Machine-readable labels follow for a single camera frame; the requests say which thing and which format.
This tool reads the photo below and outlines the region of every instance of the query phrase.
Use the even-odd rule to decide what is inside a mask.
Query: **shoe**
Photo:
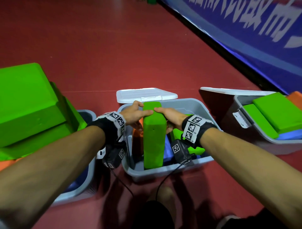
[[[217,224],[216,229],[222,229],[222,227],[227,223],[227,221],[229,221],[230,219],[241,219],[238,216],[235,215],[228,215],[226,217],[224,217],[222,220],[220,220],[220,222]]]

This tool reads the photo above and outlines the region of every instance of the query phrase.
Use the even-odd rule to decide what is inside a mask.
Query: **green foam block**
[[[281,93],[273,93],[253,100],[278,134],[302,129],[302,110]]]
[[[143,110],[154,110],[161,107],[160,102],[145,102]],[[144,117],[143,120],[143,143],[144,143],[144,167],[154,169],[162,167],[165,150],[165,136],[167,121],[163,114],[154,113]]]
[[[66,121],[39,64],[2,68],[0,82],[0,147]]]
[[[0,161],[25,157],[31,153],[34,153],[38,149],[56,140],[59,140],[60,138],[66,137],[75,131],[84,129],[87,126],[86,122],[77,112],[77,110],[71,105],[69,100],[65,97],[63,97],[63,99],[66,110],[68,110],[69,121],[16,142],[12,145],[0,148]]]
[[[255,123],[266,133],[267,136],[271,138],[279,137],[279,134],[274,130],[274,128],[270,125],[270,123],[266,120],[266,118],[261,114],[261,112],[257,109],[254,104],[249,104],[243,106],[246,112],[253,118]]]
[[[170,133],[171,141],[174,141],[175,139],[181,139],[183,133],[184,132],[180,131],[179,129],[174,129]],[[206,151],[204,148],[200,148],[200,147],[196,147],[196,149],[194,149],[193,147],[189,147],[188,150],[189,150],[190,154],[195,154],[195,155],[202,155]]]

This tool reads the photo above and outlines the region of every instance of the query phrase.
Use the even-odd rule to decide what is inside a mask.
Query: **gray plastic bin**
[[[95,113],[90,110],[78,110],[78,112],[87,123],[96,119]],[[61,205],[61,204],[92,197],[97,192],[97,184],[93,179],[94,169],[95,169],[95,158],[89,163],[88,171],[86,171],[86,173],[84,171],[78,177],[78,179],[82,180],[81,181],[82,184],[78,188],[72,191],[69,192],[65,191],[64,193],[59,195],[53,202],[52,206]]]
[[[159,102],[162,104],[162,107],[165,108],[172,107],[184,114],[196,114],[206,119],[212,120],[214,124],[218,127],[218,129],[221,130],[220,127],[215,122],[215,120],[213,119],[213,117],[210,115],[206,106],[197,99],[194,98],[170,99],[170,100],[159,100]],[[124,110],[125,108],[131,105],[132,103],[124,104],[118,109],[118,112],[121,112],[122,110]],[[134,163],[134,160],[132,158],[132,134],[133,134],[133,128],[131,126],[127,126],[125,130],[125,137],[126,137],[128,152],[122,160],[122,166],[125,172],[128,173],[133,178],[134,182],[166,176],[179,166],[179,164],[174,164],[169,166],[163,166],[156,169],[144,170],[143,161]],[[192,162],[181,166],[175,172],[197,168],[202,164],[213,160],[213,158],[208,154],[206,154],[206,152],[203,153],[201,156],[202,158],[195,159]]]
[[[275,154],[289,154],[302,149],[302,140],[275,140],[267,136],[243,108],[262,96],[235,95],[234,102],[221,121],[221,128],[236,137]]]

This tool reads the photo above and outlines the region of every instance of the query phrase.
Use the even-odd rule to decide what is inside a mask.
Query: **person's thumb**
[[[155,107],[154,110],[158,113],[164,113],[165,112],[165,109],[163,107]]]
[[[140,117],[145,117],[153,114],[153,110],[144,110],[140,113]]]

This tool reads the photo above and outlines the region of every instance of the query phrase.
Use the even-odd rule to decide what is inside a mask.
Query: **blue banner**
[[[302,92],[302,1],[163,2],[285,94]]]

